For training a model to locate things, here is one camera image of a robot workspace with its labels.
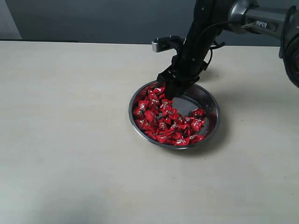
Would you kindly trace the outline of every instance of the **metal bowl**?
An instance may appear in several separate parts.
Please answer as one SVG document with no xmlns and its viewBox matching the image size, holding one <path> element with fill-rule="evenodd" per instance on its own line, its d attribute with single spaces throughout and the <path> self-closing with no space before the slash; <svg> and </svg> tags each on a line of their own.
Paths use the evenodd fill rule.
<svg viewBox="0 0 299 224">
<path fill-rule="evenodd" d="M 214 97 L 207 90 L 205 90 L 204 88 L 202 88 L 197 84 L 193 84 L 188 90 L 186 90 L 186 92 L 183 94 L 182 97 L 174 98 L 172 105 L 183 116 L 188 116 L 191 110 L 197 109 L 199 107 L 203 108 L 207 114 L 205 120 L 206 123 L 205 126 L 198 133 L 200 135 L 203 135 L 205 138 L 200 142 L 188 146 L 173 146 L 173 145 L 161 144 L 158 141 L 149 138 L 146 134 L 144 134 L 139 129 L 139 127 L 135 123 L 134 116 L 133 116 L 133 110 L 137 106 L 138 100 L 140 99 L 139 95 L 141 91 L 144 90 L 146 87 L 149 88 L 161 87 L 161 84 L 158 83 L 157 81 L 153 81 L 144 85 L 139 90 L 137 90 L 137 92 L 133 95 L 130 101 L 128 112 L 129 112 L 130 121 L 134 129 L 147 141 L 164 148 L 180 150 L 180 149 L 187 149 L 187 148 L 200 146 L 203 142 L 211 139 L 213 135 L 216 133 L 220 124 L 219 106 L 216 100 L 214 99 Z"/>
</svg>

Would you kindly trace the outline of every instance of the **robotic arm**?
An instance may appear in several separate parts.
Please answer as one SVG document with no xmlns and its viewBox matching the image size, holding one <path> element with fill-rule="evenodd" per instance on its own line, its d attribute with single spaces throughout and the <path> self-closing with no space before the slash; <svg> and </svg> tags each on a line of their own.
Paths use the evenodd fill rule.
<svg viewBox="0 0 299 224">
<path fill-rule="evenodd" d="M 177 51 L 171 65 L 157 77 L 158 82 L 166 83 L 167 98 L 181 96 L 199 80 L 199 74 L 211 62 L 213 50 L 225 45 L 215 41 L 223 30 L 280 39 L 279 57 L 284 61 L 289 79 L 299 88 L 299 12 L 295 6 L 287 10 L 262 8 L 255 0 L 197 0 L 193 17 L 185 40 L 169 36 L 152 42 L 155 52 Z M 209 51 L 211 59 L 206 63 L 204 59 Z"/>
</svg>

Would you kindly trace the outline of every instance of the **bowl rim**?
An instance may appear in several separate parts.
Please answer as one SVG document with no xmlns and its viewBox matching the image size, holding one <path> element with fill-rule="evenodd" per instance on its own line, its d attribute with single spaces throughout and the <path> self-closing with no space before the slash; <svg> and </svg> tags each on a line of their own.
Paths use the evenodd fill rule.
<svg viewBox="0 0 299 224">
<path fill-rule="evenodd" d="M 153 139 L 149 138 L 146 134 L 144 134 L 142 132 L 142 130 L 139 129 L 139 127 L 137 126 L 137 124 L 136 124 L 136 122 L 134 120 L 134 117 L 133 117 L 133 102 L 134 102 L 134 99 L 136 98 L 137 94 L 141 90 L 143 90 L 145 87 L 147 87 L 147 86 L 149 86 L 151 84 L 154 84 L 154 83 L 158 83 L 158 82 L 155 80 L 155 81 L 149 82 L 149 83 L 143 85 L 142 87 L 140 87 L 134 93 L 134 95 L 132 96 L 132 98 L 130 100 L 130 103 L 129 103 L 129 107 L 128 107 L 129 118 L 130 118 L 130 121 L 131 121 L 131 124 L 132 124 L 133 128 L 137 131 L 137 133 L 140 136 L 142 136 L 145 140 L 147 140 L 150 143 L 153 143 L 153 144 L 155 144 L 157 146 L 160 146 L 160 147 L 163 147 L 163 148 L 167 148 L 167 149 L 172 149 L 172 150 L 182 150 L 182 149 L 188 149 L 188 148 L 196 147 L 196 146 L 202 144 L 203 142 L 208 141 L 209 139 L 211 139 L 216 134 L 216 132 L 219 129 L 220 121 L 221 121 L 220 107 L 219 107 L 216 99 L 206 89 L 204 89 L 203 87 L 201 87 L 198 84 L 193 84 L 193 85 L 197 86 L 199 89 L 201 89 L 202 91 L 204 91 L 212 99 L 212 101 L 214 102 L 214 104 L 216 106 L 216 111 L 217 111 L 217 122 L 216 122 L 215 128 L 213 129 L 213 131 L 206 138 L 204 138 L 202 141 L 199 141 L 199 142 L 197 142 L 195 144 L 190 144 L 190 145 L 187 145 L 187 146 L 173 146 L 173 145 L 162 144 L 162 143 L 160 143 L 160 142 L 158 142 L 156 140 L 153 140 Z"/>
</svg>

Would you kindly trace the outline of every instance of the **red candy wrapper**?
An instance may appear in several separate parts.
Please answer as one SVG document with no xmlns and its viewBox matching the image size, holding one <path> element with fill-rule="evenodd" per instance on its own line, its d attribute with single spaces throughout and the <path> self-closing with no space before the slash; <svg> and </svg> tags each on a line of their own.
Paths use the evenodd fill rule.
<svg viewBox="0 0 299 224">
<path fill-rule="evenodd" d="M 165 97 L 165 85 L 144 88 L 134 100 L 138 103 L 133 110 L 135 122 L 140 130 L 151 139 L 162 144 L 187 146 L 204 139 L 199 135 L 203 126 L 205 111 L 198 108 L 190 112 L 189 117 L 182 117 L 172 107 L 172 101 Z"/>
<path fill-rule="evenodd" d="M 205 114 L 206 114 L 206 112 L 202 108 L 198 108 L 198 109 L 196 109 L 194 111 L 191 111 L 191 115 L 192 116 L 202 116 L 202 115 L 205 115 Z"/>
<path fill-rule="evenodd" d="M 179 139 L 176 141 L 176 143 L 174 144 L 175 146 L 187 146 L 189 144 L 189 139 Z"/>
<path fill-rule="evenodd" d="M 200 119 L 194 119 L 191 123 L 191 128 L 196 131 L 199 132 L 202 125 L 205 123 L 205 121 L 200 120 Z"/>
</svg>

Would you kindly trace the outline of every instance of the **white table surface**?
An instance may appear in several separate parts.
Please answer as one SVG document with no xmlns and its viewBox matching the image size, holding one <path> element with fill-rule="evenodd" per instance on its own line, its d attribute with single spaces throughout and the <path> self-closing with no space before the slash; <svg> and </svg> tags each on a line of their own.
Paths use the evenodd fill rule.
<svg viewBox="0 0 299 224">
<path fill-rule="evenodd" d="M 278 51 L 215 51 L 199 84 L 221 126 L 178 152 L 128 119 L 174 51 L 0 42 L 0 223 L 299 223 L 299 90 Z"/>
</svg>

